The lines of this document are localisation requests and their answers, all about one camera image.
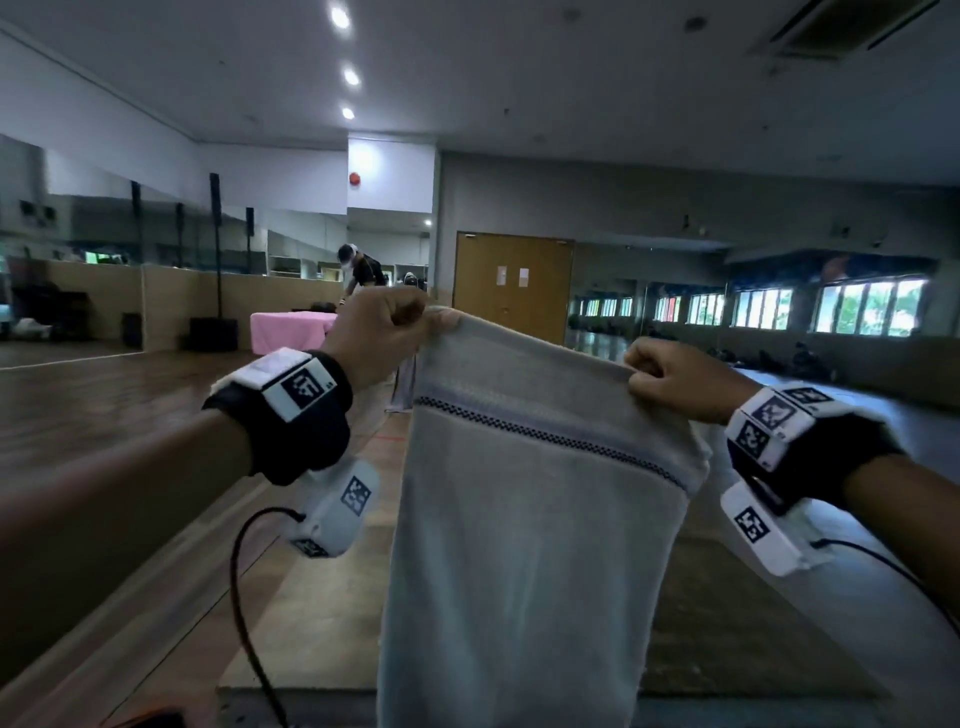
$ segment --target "hand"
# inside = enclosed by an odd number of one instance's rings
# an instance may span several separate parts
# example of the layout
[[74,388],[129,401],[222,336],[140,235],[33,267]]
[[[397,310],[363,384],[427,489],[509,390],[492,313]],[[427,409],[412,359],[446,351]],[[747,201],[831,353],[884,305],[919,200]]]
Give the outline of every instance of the hand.
[[637,369],[630,391],[690,420],[726,425],[733,411],[762,387],[719,359],[678,341],[637,339],[623,355]]
[[354,392],[382,381],[431,335],[456,326],[456,311],[425,311],[418,288],[364,288],[337,309],[321,351],[344,369]]

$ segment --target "cable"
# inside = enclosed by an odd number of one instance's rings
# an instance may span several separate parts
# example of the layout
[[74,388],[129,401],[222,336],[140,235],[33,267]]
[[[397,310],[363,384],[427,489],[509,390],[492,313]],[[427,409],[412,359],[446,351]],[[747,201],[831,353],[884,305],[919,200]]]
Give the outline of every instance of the cable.
[[861,551],[869,556],[873,556],[875,559],[886,564],[888,567],[896,571],[904,579],[906,579],[915,587],[917,587],[917,589],[923,592],[924,596],[930,600],[930,603],[933,604],[933,606],[935,606],[938,610],[940,610],[940,614],[942,614],[944,616],[944,619],[947,620],[947,623],[950,625],[950,628],[953,630],[956,636],[960,637],[960,627],[957,626],[956,621],[954,621],[953,616],[947,610],[947,607],[945,607],[941,603],[941,601],[933,594],[933,592],[931,592],[926,586],[924,586],[923,582],[920,581],[920,579],[915,577],[912,573],[910,573],[906,569],[901,569],[899,566],[894,564],[886,556],[876,553],[875,551],[871,551],[865,546],[861,546],[860,544],[851,543],[850,541],[838,541],[836,539],[819,539],[817,541],[811,541],[810,545],[818,549],[824,548],[825,546],[846,546],[847,548],[854,548],[857,551]]
[[253,525],[253,522],[260,518],[260,516],[268,513],[284,513],[297,523],[301,523],[306,519],[303,513],[298,513],[293,508],[283,508],[280,506],[262,508],[247,519],[240,528],[240,532],[233,542],[233,551],[230,553],[230,603],[233,606],[233,623],[236,625],[237,634],[240,636],[240,644],[243,645],[243,651],[247,653],[247,660],[250,662],[250,667],[253,668],[253,672],[256,674],[257,679],[259,679],[260,685],[263,686],[263,694],[267,696],[267,702],[270,703],[270,707],[274,711],[274,716],[276,716],[280,728],[290,728],[290,723],[287,720],[287,712],[283,710],[283,706],[276,696],[274,686],[270,684],[270,680],[267,679],[267,673],[263,671],[263,666],[260,665],[260,658],[256,656],[256,651],[253,649],[253,644],[250,641],[247,622],[243,619],[243,612],[240,610],[240,586],[237,574],[240,546],[243,544],[243,537],[247,535],[247,531]]

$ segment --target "pink table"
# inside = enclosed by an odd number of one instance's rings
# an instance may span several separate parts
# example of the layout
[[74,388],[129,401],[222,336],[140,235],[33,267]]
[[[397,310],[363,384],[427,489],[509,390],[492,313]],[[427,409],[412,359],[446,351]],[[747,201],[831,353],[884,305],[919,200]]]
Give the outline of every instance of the pink table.
[[253,353],[267,354],[281,347],[301,352],[319,349],[337,320],[335,313],[254,313],[250,317]]

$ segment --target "person's left hand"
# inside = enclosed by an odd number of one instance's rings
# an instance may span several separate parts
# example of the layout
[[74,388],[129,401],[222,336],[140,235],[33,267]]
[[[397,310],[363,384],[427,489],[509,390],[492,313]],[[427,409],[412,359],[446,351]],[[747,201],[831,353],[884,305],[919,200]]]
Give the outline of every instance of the person's left hand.
[[359,392],[385,379],[431,335],[456,326],[456,311],[426,311],[429,304],[412,286],[361,289],[337,309],[320,349],[337,360]]

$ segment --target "wristband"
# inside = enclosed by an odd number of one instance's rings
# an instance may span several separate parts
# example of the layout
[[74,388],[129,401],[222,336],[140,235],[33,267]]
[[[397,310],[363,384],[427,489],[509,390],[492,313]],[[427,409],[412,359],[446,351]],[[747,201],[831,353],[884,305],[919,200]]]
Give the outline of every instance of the wristband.
[[203,409],[219,409],[247,430],[250,475],[289,485],[306,471],[336,463],[350,439],[353,391],[323,352],[279,349],[213,385]]
[[903,454],[886,423],[802,383],[766,387],[727,425],[733,468],[775,515],[817,498],[846,510],[844,481],[882,455]]

